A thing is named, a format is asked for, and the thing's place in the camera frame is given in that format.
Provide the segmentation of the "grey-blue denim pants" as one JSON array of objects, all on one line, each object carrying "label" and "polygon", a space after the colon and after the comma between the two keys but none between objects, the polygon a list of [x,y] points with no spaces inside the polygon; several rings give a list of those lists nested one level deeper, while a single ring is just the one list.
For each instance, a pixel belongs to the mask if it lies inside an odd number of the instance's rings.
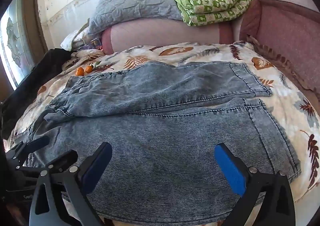
[{"label": "grey-blue denim pants", "polygon": [[237,201],[214,158],[225,144],[247,166],[300,174],[284,129],[268,111],[272,91],[244,63],[149,62],[133,70],[71,77],[29,127],[43,136],[39,167],[68,150],[79,160],[104,141],[112,159],[89,200],[116,221],[198,225],[225,218]]}]

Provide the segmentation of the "leaf-print beige blanket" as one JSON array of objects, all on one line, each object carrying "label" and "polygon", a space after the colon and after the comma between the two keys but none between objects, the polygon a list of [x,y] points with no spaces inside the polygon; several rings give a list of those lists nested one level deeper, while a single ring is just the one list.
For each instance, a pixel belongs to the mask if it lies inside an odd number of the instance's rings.
[{"label": "leaf-print beige blanket", "polygon": [[3,125],[5,147],[14,145],[40,112],[62,92],[77,69],[91,66],[92,74],[98,75],[131,70],[151,61],[175,66],[210,61],[246,64],[258,80],[272,90],[273,95],[265,104],[284,128],[300,160],[302,173],[292,183],[294,200],[306,199],[319,185],[319,95],[315,90],[305,90],[304,85],[297,82],[286,58],[263,45],[244,41],[209,45],[180,43],[164,47],[138,45],[117,50],[112,55],[98,49],[51,50],[37,66],[42,74],[31,72],[35,93],[25,101],[16,120]]}]

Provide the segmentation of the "black jacket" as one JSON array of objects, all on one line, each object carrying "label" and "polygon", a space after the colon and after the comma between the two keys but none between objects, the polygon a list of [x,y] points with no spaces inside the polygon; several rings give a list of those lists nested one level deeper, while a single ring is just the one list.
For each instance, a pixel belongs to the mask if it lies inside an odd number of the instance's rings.
[{"label": "black jacket", "polygon": [[71,52],[50,49],[32,71],[22,80],[18,88],[1,103],[1,136],[7,140],[18,119],[36,99],[37,92],[46,82],[62,71],[63,63],[71,59]]}]

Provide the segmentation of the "orange tangerine with leaf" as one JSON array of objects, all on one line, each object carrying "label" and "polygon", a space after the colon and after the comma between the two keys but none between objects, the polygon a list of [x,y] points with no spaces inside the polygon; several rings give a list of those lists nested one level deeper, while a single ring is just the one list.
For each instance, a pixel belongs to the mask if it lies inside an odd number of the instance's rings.
[{"label": "orange tangerine with leaf", "polygon": [[98,70],[98,67],[99,67],[99,63],[90,64],[87,67],[85,67],[85,73],[86,74],[93,73]]}]

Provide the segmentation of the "colourful snack packet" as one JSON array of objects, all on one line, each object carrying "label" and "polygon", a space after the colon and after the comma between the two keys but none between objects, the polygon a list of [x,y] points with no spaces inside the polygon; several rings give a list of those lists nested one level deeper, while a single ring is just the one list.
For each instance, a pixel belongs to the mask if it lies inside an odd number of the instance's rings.
[{"label": "colourful snack packet", "polygon": [[95,38],[93,40],[91,40],[88,45],[87,45],[88,49],[97,49],[97,50],[103,50],[103,46],[101,44],[100,39]]}]

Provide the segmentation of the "white cloth pile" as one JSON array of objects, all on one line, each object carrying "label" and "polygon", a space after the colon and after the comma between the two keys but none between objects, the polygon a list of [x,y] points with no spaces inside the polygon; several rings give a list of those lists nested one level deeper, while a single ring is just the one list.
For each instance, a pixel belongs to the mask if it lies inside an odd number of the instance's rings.
[{"label": "white cloth pile", "polygon": [[65,49],[67,51],[73,51],[82,47],[88,41],[88,30],[89,19],[80,29],[68,34],[65,37],[65,39],[61,42],[60,48]]}]

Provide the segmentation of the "pink sofa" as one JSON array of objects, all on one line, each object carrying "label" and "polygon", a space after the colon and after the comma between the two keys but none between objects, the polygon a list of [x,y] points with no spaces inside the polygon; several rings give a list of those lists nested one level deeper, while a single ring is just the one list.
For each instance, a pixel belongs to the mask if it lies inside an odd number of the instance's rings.
[{"label": "pink sofa", "polygon": [[319,89],[319,8],[313,0],[253,0],[240,18],[202,27],[169,19],[138,19],[107,28],[101,43],[111,55],[137,45],[231,44],[248,35],[288,58],[306,83]]}]

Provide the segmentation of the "green patterned folded blanket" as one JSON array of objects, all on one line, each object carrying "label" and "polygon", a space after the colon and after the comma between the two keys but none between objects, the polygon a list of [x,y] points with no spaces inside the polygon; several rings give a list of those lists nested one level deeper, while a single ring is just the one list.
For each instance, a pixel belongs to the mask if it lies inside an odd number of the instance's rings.
[{"label": "green patterned folded blanket", "polygon": [[252,0],[174,0],[188,26],[204,26],[234,20],[249,8]]}]

